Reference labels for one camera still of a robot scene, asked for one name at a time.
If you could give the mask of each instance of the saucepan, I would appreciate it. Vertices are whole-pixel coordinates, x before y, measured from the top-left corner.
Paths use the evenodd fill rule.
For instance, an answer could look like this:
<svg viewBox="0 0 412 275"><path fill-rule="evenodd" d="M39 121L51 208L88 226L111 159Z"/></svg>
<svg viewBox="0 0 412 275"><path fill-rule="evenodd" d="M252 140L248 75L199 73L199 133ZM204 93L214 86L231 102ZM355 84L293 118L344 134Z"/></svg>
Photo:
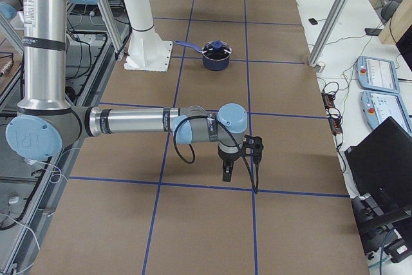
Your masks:
<svg viewBox="0 0 412 275"><path fill-rule="evenodd" d="M203 48L200 46L185 42L175 41L176 44L192 48L203 55L203 65L206 69L212 71L221 71L229 65L229 58L232 53L232 48L223 41L210 41Z"/></svg>

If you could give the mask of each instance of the pot handle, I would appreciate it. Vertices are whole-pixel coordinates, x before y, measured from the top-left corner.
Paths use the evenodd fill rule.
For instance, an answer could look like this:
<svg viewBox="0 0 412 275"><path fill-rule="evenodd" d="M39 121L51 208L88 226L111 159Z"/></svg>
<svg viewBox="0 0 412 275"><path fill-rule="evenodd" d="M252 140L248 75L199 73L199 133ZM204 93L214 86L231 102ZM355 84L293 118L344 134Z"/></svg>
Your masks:
<svg viewBox="0 0 412 275"><path fill-rule="evenodd" d="M200 46L195 45L193 43L189 43L189 42L185 42L185 41L179 41L179 40L176 40L174 43L176 43L178 45L186 46L188 48L192 48L193 50L195 50L198 53L203 52L203 48L201 48Z"/></svg>

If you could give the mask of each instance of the white table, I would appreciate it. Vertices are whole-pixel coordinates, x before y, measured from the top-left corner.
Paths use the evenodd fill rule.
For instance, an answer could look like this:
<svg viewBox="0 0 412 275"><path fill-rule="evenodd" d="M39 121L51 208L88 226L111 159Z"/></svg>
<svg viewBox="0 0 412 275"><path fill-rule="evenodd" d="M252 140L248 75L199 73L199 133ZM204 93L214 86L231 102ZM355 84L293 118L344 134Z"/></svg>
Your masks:
<svg viewBox="0 0 412 275"><path fill-rule="evenodd" d="M304 27L306 41L308 42L309 49L312 50L313 44L315 44L316 39L319 36L324 21L319 21L318 25L312 25L309 23L308 19L325 19L328 16L334 0L296 1ZM365 28L383 28L383 26L368 0L348 0L328 42L331 43L346 37L361 38L340 40L337 43L329 44L325 47L319 61L323 61L326 64L326 67L322 73L317 74L318 78L323 79L318 79L320 89L323 88L324 83L331 81L339 83L341 89L345 88L347 83L341 77L341 74L344 70L353 66L361 53L365 56L395 61L395 64L399 66L399 69L397 70L398 78L412 80L412 72L402 56L399 56L399 51L396 46L382 44L378 37L371 38L369 36L364 36ZM348 70L346 73L350 76L351 70ZM329 87L330 88L328 88L327 91L335 90L335 86L331 85ZM412 83L401 82L400 89L400 94L406 108L409 114L412 115ZM353 72L349 90L338 91L337 93L335 106L340 109L341 112L344 111L342 123L344 140L341 147L342 151L350 146L356 146L372 131L366 122L366 117L362 111L362 91L363 90L357 81L356 74ZM341 136L337 137L338 142L341 141L341 138ZM356 196L357 191L350 172L346 172L344 177L349 194L351 197ZM368 264L372 265L377 261L379 261L378 254L376 254L375 259L369 261ZM370 274L379 274L379 268L370 269ZM412 257L397 264L387 261L384 263L383 274L412 274Z"/></svg>

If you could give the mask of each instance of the black monitor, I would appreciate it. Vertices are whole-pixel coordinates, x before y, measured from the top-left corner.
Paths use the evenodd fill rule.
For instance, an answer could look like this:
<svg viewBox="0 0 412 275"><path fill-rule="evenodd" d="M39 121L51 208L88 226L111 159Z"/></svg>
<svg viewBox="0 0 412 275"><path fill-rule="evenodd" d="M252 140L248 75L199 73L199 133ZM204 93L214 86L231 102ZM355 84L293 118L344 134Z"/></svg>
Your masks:
<svg viewBox="0 0 412 275"><path fill-rule="evenodd" d="M412 205L412 137L392 117L345 155L359 193L369 193L383 213ZM411 248L412 218L392 224Z"/></svg>

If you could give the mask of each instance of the white pillar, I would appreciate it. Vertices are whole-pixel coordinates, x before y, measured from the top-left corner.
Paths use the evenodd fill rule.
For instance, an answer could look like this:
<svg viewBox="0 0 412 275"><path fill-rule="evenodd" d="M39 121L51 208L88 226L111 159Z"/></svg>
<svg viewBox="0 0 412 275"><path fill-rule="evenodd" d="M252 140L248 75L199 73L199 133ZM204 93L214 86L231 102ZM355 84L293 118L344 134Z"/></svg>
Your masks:
<svg viewBox="0 0 412 275"><path fill-rule="evenodd" d="M173 42L162 41L156 33L149 0L124 0L133 33L124 68L167 71Z"/></svg>

